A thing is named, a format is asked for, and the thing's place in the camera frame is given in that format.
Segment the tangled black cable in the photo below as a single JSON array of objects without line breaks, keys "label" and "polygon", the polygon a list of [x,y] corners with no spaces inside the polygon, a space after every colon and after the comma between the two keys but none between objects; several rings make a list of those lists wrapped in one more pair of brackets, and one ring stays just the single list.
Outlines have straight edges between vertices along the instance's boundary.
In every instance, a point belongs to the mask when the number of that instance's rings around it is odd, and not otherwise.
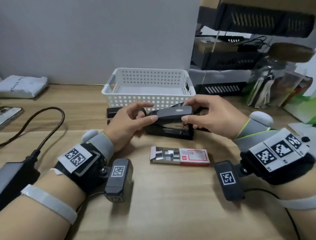
[{"label": "tangled black cable", "polygon": [[26,127],[29,125],[29,123],[40,113],[50,110],[50,109],[55,109],[61,112],[62,118],[60,120],[60,123],[57,125],[57,127],[55,127],[55,129],[53,131],[50,132],[50,134],[47,135],[47,137],[41,142],[41,144],[38,146],[38,148],[36,149],[37,151],[40,151],[41,148],[43,147],[43,145],[47,142],[47,140],[60,128],[60,126],[63,124],[64,120],[65,120],[65,112],[58,108],[58,107],[48,107],[48,108],[43,108],[41,110],[39,110],[38,112],[34,113],[27,121],[26,123],[23,125],[23,127],[21,128],[21,130],[15,134],[12,138],[10,138],[9,140],[3,142],[0,144],[0,148],[6,146],[7,144],[9,144],[10,142],[16,140],[22,133],[23,131],[26,129]]},{"label": "tangled black cable", "polygon": [[[263,191],[263,192],[266,192],[266,193],[269,193],[269,194],[273,195],[273,196],[274,196],[275,198],[277,198],[277,199],[280,199],[276,194],[274,194],[274,193],[272,193],[272,192],[270,192],[270,191],[268,191],[268,190],[262,189],[262,188],[248,188],[248,189],[245,189],[245,190],[244,190],[245,193],[246,193],[246,192],[251,192],[251,191]],[[296,224],[295,224],[295,222],[294,222],[294,220],[293,220],[291,214],[289,213],[289,211],[288,211],[287,208],[284,208],[284,209],[286,210],[286,213],[288,214],[288,216],[289,216],[289,218],[290,218],[290,220],[291,220],[291,222],[292,222],[294,231],[295,231],[295,233],[296,233],[296,235],[297,235],[297,239],[298,239],[298,240],[301,240],[301,237],[300,237],[300,234],[299,234],[299,232],[298,232],[297,226],[296,226]]]}]

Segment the forearm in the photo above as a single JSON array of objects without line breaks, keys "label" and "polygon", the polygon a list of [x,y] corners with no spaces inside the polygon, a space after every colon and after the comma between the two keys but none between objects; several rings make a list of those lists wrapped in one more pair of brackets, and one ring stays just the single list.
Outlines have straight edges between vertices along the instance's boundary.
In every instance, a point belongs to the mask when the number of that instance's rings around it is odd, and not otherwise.
[{"label": "forearm", "polygon": [[[273,186],[275,193],[282,200],[304,199],[316,195],[316,168],[310,170],[306,175],[289,183]],[[295,223],[307,239],[316,236],[316,209],[313,210],[291,210],[289,209]]]},{"label": "forearm", "polygon": [[[76,210],[85,193],[65,175],[49,171],[34,186]],[[0,211],[0,236],[5,240],[61,240],[70,223],[35,200],[21,195]]]}]

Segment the perforated basket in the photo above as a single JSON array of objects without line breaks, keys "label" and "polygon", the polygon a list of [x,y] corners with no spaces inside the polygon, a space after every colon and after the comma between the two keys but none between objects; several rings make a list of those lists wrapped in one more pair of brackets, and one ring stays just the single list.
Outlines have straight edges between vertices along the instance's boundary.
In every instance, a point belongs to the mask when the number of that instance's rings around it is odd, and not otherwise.
[{"label": "perforated basket", "polygon": [[110,107],[147,101],[168,108],[193,97],[195,90],[188,72],[175,69],[117,68],[102,89]]}]

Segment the person's right arm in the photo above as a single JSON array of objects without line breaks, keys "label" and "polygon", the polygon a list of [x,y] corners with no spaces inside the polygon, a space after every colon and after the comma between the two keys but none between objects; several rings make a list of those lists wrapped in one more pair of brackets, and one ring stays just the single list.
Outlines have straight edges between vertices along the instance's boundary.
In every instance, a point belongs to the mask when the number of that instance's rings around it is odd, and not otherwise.
[{"label": "person's right arm", "polygon": [[[235,140],[248,124],[249,118],[220,96],[196,95],[184,105],[190,105],[196,110],[199,107],[209,109],[204,116],[184,116],[183,122],[193,124],[196,129],[204,127],[210,132]],[[282,200],[303,199],[316,195],[316,168],[304,176],[282,185],[273,186],[275,193]],[[307,239],[316,236],[316,209],[290,210],[296,224],[304,232]]]}]

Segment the person's right hand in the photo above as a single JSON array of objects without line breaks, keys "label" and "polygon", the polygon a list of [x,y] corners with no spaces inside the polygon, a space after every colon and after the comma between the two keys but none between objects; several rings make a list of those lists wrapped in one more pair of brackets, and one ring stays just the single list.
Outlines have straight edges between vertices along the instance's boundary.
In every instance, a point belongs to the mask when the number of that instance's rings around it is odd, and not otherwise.
[{"label": "person's right hand", "polygon": [[248,121],[248,117],[220,96],[195,95],[187,100],[183,106],[209,109],[207,115],[183,116],[181,120],[193,124],[193,128],[204,127],[217,135],[235,139]]}]

